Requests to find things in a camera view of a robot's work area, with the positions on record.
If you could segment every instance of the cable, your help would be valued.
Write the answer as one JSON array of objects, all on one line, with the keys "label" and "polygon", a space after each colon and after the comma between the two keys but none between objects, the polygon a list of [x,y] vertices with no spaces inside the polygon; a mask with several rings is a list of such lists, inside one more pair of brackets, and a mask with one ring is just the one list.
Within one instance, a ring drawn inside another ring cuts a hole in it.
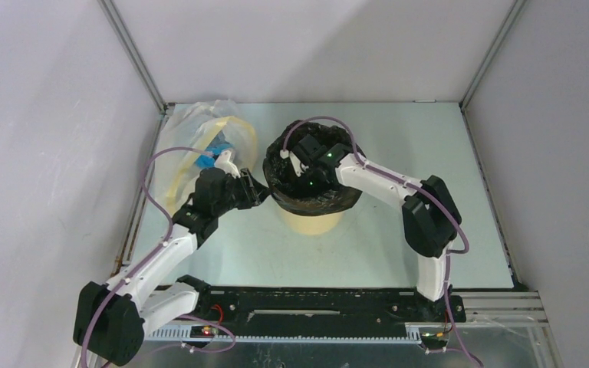
[{"label": "cable", "polygon": [[444,335],[447,334],[447,333],[450,334],[452,332],[452,330],[455,329],[455,325],[454,324],[450,324],[450,329],[446,331],[446,327],[448,325],[448,311],[445,312],[445,315],[446,315],[446,322],[444,322],[444,324],[443,324],[443,334]]},{"label": "cable", "polygon": [[[423,349],[428,354],[448,353],[449,351],[456,351],[458,353],[463,353],[463,351],[461,351],[460,349],[455,349],[454,347],[447,347],[445,349],[436,349],[436,350],[430,350],[430,349],[426,349],[424,347],[421,347],[421,349]],[[482,363],[482,361],[477,356],[475,356],[475,354],[469,353],[469,357],[472,358],[471,361],[474,361],[479,366],[484,366],[484,363]]]},{"label": "cable", "polygon": [[211,322],[209,322],[207,320],[204,320],[199,317],[191,316],[189,314],[182,314],[181,316],[179,316],[179,318],[180,319],[183,318],[183,319],[187,319],[187,320],[194,320],[195,322],[200,322],[201,324],[204,324],[206,326],[213,326],[213,327],[217,328],[218,330],[223,331],[225,334],[227,334],[229,337],[232,338],[231,344],[229,344],[226,347],[220,348],[220,349],[207,350],[207,349],[202,349],[199,347],[190,347],[191,351],[199,351],[200,353],[222,353],[224,351],[231,350],[235,346],[235,343],[236,343],[235,335],[233,334],[232,331],[227,329],[227,327],[224,327],[221,324],[212,324]]},{"label": "cable", "polygon": [[222,307],[220,307],[218,304],[214,304],[213,307],[211,307],[211,309],[215,309],[216,311],[220,312],[220,318],[218,318],[218,324],[221,324],[222,319],[225,317],[225,312],[222,311]]},{"label": "cable", "polygon": [[[227,328],[221,326],[219,323],[218,324],[212,324],[211,322],[208,322],[207,320],[203,320],[201,318],[194,317],[194,316],[189,316],[188,314],[183,314],[183,315],[177,317],[177,319],[194,320],[195,322],[200,322],[200,323],[203,323],[203,324],[205,324],[207,326],[213,326],[213,327],[215,327],[215,328],[223,331],[229,337],[231,337],[232,338],[232,343],[229,344],[227,347],[223,347],[222,349],[214,349],[214,350],[207,350],[207,349],[201,349],[201,348],[198,348],[198,347],[192,347],[192,346],[190,346],[190,345],[188,345],[187,343],[184,343],[184,342],[182,342],[182,343],[169,343],[167,345],[163,345],[161,347],[157,347],[156,349],[152,349],[151,351],[149,351],[147,353],[143,353],[141,355],[135,356],[130,361],[130,363],[136,362],[136,361],[139,361],[139,360],[146,359],[147,357],[153,355],[154,353],[158,353],[158,352],[160,352],[162,350],[166,350],[166,349],[172,349],[174,347],[180,347],[182,349],[185,349],[185,348],[188,347],[191,352],[197,351],[197,352],[200,352],[200,353],[221,353],[223,351],[231,350],[235,346],[235,344],[236,344],[236,337],[235,337],[235,335],[230,330],[228,330]],[[109,365],[110,364],[107,363],[102,368],[107,368]]]},{"label": "cable", "polygon": [[450,299],[448,296],[448,286],[449,286],[449,277],[450,277],[450,255],[451,254],[464,255],[464,254],[468,253],[470,250],[469,240],[467,239],[466,234],[462,230],[461,226],[459,226],[459,223],[457,222],[457,220],[455,220],[455,218],[450,214],[448,209],[437,198],[435,198],[434,195],[430,194],[425,189],[422,189],[419,186],[416,186],[413,183],[406,181],[402,177],[395,176],[394,174],[391,174],[389,172],[386,172],[382,169],[379,169],[377,167],[371,166],[368,163],[366,163],[362,159],[362,157],[360,157],[360,154],[357,151],[357,144],[356,144],[356,140],[355,140],[355,136],[354,136],[353,132],[351,131],[351,129],[349,128],[349,126],[345,122],[343,122],[342,120],[339,120],[338,118],[319,116],[319,117],[311,117],[306,120],[302,120],[299,123],[296,123],[285,135],[285,140],[283,142],[283,150],[288,149],[288,146],[287,146],[288,140],[290,139],[290,136],[292,135],[292,133],[297,128],[299,128],[301,125],[303,125],[305,123],[310,123],[312,120],[330,120],[330,121],[334,121],[335,123],[340,124],[345,130],[347,130],[347,133],[349,134],[349,137],[351,139],[351,147],[354,151],[354,156],[356,158],[356,161],[358,161],[358,163],[361,164],[362,167],[371,171],[372,173],[375,173],[377,175],[380,175],[380,176],[383,176],[383,177],[388,178],[390,180],[393,180],[394,182],[397,182],[404,187],[409,187],[409,188],[414,189],[417,192],[421,193],[421,195],[428,198],[432,203],[434,203],[434,205],[436,205],[439,208],[439,210],[444,214],[444,216],[448,219],[448,221],[450,221],[451,225],[455,228],[455,230],[459,234],[459,237],[462,239],[462,242],[464,243],[464,249],[462,249],[462,250],[449,249],[446,251],[446,273],[445,273],[444,281],[443,281],[443,297],[444,297],[444,300],[446,301],[446,311],[448,312],[448,317],[450,319],[450,323],[452,324],[452,328],[455,331],[455,335],[457,336],[457,340],[459,341],[459,345],[462,348],[462,352],[469,358],[469,360],[471,360],[472,363],[479,365],[480,367],[484,367],[482,362],[477,357],[475,359],[473,359],[473,355],[471,353],[469,353],[469,351],[466,349],[466,345],[463,343],[462,338],[460,337],[459,332],[457,331],[457,327],[455,326],[455,318],[452,315],[452,310],[450,308]]},{"label": "cable", "polygon": [[[159,158],[160,156],[162,156],[168,152],[173,152],[173,151],[191,151],[194,153],[199,153],[200,155],[204,155],[204,156],[211,156],[212,155],[210,152],[205,152],[200,149],[195,149],[195,148],[190,148],[190,147],[172,147],[172,148],[168,148],[168,149],[159,151],[158,153],[155,153],[154,155],[152,155],[150,157],[150,159],[148,159],[148,161],[146,163],[146,167],[143,169],[143,175],[141,176],[141,189],[143,190],[143,194],[145,194],[145,196],[148,198],[148,201],[150,201],[150,203],[152,203],[155,207],[157,207],[157,209],[159,209],[161,211],[161,213],[164,216],[166,216],[166,219],[168,220],[168,230],[166,231],[166,234],[161,239],[160,243],[150,253],[148,253],[148,255],[146,255],[146,257],[143,258],[134,268],[132,268],[130,270],[130,273],[127,274],[127,278],[134,277],[134,275],[141,268],[143,268],[145,265],[147,265],[147,263],[150,262],[150,260],[152,260],[156,256],[156,254],[159,253],[159,251],[163,248],[163,243],[167,242],[168,239],[170,239],[170,236],[173,234],[173,218],[172,218],[172,216],[164,209],[164,207],[162,207],[152,197],[152,195],[150,195],[150,190],[146,186],[146,177],[147,177],[148,172],[150,171],[150,167],[152,166],[154,161],[157,158]],[[89,324],[87,325],[87,330],[84,332],[84,338],[82,339],[82,349],[81,349],[81,356],[80,356],[80,365],[82,368],[89,368],[89,366],[87,365],[87,347],[89,346],[89,340],[91,339],[91,334],[94,332],[94,328],[96,327],[96,322],[98,321],[98,318],[100,318],[101,314],[105,310],[105,307],[107,306],[107,304],[112,300],[114,295],[123,287],[123,285],[125,285],[125,279],[122,279],[121,281],[119,281],[118,284],[116,284],[112,288],[112,290],[109,292],[109,294],[107,294],[107,296],[103,299],[102,303],[100,303],[100,305],[96,309],[96,312],[94,313],[93,317],[91,317],[91,321],[89,321]],[[109,365],[110,365],[110,363],[106,363],[102,368],[106,368]]]}]

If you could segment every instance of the blue object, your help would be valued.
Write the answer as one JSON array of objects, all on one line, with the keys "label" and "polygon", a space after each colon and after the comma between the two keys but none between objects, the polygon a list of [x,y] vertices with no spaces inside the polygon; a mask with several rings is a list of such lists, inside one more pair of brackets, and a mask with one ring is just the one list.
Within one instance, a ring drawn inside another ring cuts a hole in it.
[{"label": "blue object", "polygon": [[205,151],[213,153],[213,157],[200,156],[195,160],[195,164],[200,169],[213,167],[213,164],[216,163],[216,159],[218,158],[218,156],[220,156],[220,153],[222,153],[222,151],[224,150],[227,150],[228,148],[233,148],[233,146],[227,142],[208,146],[206,147]]}]

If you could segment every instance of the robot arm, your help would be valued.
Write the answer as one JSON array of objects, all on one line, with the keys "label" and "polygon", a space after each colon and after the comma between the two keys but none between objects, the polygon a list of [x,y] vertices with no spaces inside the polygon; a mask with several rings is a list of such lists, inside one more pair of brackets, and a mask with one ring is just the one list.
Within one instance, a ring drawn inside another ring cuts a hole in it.
[{"label": "robot arm", "polygon": [[[416,289],[429,301],[441,298],[446,251],[457,236],[456,230],[430,200],[403,183],[409,182],[430,192],[461,223],[461,215],[443,180],[436,176],[419,180],[372,162],[360,163],[350,147],[337,144],[328,149],[310,135],[301,139],[291,152],[282,151],[281,157],[291,160],[295,174],[304,182],[324,181],[350,186],[400,210],[405,239],[417,253],[419,277]],[[382,173],[401,180],[394,181]]]},{"label": "robot arm", "polygon": [[88,349],[123,366],[140,349],[145,336],[197,306],[199,292],[186,281],[152,294],[160,282],[196,251],[218,228],[218,218],[232,209],[250,209],[265,201],[268,189],[247,169],[238,170],[232,153],[224,151],[215,167],[204,169],[195,191],[173,215],[168,241],[149,252],[149,261],[131,264],[105,284],[90,282],[80,292],[74,326],[74,342],[82,345],[84,334],[103,299],[123,281],[98,318]]}]

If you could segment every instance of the black plastic bag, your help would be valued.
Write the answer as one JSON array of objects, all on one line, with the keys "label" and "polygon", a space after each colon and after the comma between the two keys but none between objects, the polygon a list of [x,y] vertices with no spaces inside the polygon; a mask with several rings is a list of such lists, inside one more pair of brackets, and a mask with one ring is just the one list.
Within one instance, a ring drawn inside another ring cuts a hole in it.
[{"label": "black plastic bag", "polygon": [[[284,210],[301,216],[328,215],[353,207],[360,198],[360,190],[340,184],[303,183],[298,180],[289,159],[281,158],[281,149],[288,131],[300,120],[290,124],[267,150],[263,160],[263,173],[272,197]],[[312,135],[326,147],[337,143],[351,145],[349,134],[338,126],[324,126],[319,123],[305,123],[297,128],[288,140],[288,150],[307,134]]]}]

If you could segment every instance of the gray wall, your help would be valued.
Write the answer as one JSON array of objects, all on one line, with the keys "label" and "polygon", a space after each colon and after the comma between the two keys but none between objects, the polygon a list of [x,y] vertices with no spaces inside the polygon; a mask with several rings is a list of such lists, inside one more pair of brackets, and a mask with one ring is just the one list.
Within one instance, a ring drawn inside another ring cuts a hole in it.
[{"label": "gray wall", "polygon": [[513,0],[117,6],[169,102],[458,101]]},{"label": "gray wall", "polygon": [[530,2],[467,116],[520,275],[589,366],[589,2]]},{"label": "gray wall", "polygon": [[157,117],[96,1],[0,1],[0,367],[71,364]]}]

